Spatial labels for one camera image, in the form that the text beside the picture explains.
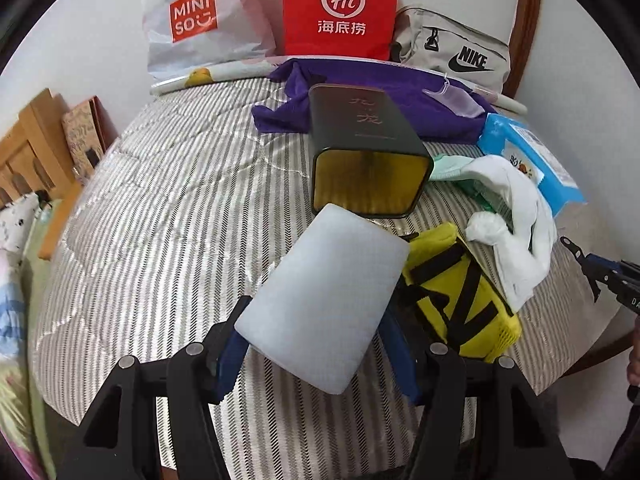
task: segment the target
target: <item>floral pillow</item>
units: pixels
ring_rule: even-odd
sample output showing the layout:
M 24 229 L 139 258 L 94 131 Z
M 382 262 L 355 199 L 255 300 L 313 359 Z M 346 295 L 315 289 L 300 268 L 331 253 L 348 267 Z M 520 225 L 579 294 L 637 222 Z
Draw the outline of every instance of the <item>floral pillow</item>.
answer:
M 25 309 L 18 254 L 0 249 L 0 433 L 31 478 L 43 480 L 31 425 Z
M 0 211 L 0 249 L 22 258 L 39 205 L 38 196 L 29 193 Z

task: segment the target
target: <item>white sponge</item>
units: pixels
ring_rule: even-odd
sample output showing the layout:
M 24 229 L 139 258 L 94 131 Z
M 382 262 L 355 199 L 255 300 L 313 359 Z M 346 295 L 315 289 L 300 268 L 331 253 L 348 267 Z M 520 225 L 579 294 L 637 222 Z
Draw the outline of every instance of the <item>white sponge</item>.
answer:
M 329 394 L 356 373 L 409 244 L 325 206 L 236 321 L 258 352 Z

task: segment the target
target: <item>red paper bag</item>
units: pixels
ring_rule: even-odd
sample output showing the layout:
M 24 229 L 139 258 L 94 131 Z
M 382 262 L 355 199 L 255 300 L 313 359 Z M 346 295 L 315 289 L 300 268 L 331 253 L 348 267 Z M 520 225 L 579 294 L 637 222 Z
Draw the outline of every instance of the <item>red paper bag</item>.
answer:
M 398 0 L 284 0 L 285 53 L 389 59 Z

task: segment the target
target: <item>haidilao bag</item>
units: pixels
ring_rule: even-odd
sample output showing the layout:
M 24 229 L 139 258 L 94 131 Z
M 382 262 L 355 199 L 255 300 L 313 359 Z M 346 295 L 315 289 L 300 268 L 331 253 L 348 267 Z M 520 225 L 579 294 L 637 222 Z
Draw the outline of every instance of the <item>haidilao bag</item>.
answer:
M 143 10 L 148 71 L 158 80 L 274 51 L 258 0 L 143 0 Z
M 397 0 L 284 0 L 285 53 L 389 59 Z

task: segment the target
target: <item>green cloth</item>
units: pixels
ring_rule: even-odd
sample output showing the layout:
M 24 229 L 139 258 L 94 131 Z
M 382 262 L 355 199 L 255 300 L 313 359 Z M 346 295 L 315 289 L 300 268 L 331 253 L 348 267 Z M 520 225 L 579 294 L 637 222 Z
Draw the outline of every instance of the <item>green cloth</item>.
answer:
M 458 180 L 462 168 L 472 160 L 469 156 L 440 153 L 433 157 L 433 171 L 431 171 L 429 180 L 452 180 L 455 186 L 476 200 L 482 209 L 497 212 L 507 222 L 509 229 L 513 230 L 511 209 L 504 203 L 500 195 L 477 180 Z
M 60 201 L 54 202 L 54 208 Z M 31 337 L 32 328 L 38 317 L 38 310 L 42 302 L 44 288 L 49 279 L 50 263 L 38 258 L 38 251 L 42 245 L 49 223 L 36 219 L 31 228 L 30 239 L 27 244 L 26 251 L 22 260 L 22 291 L 24 300 L 27 305 L 27 327 L 29 336 Z M 29 373 L 29 394 L 31 403 L 31 418 L 33 421 L 33 429 L 36 437 L 36 444 L 40 451 L 40 459 L 42 466 L 46 471 L 50 480 L 56 478 L 56 469 L 49 450 L 49 438 L 47 436 L 45 402 L 42 399 L 33 377 L 31 375 L 31 366 Z

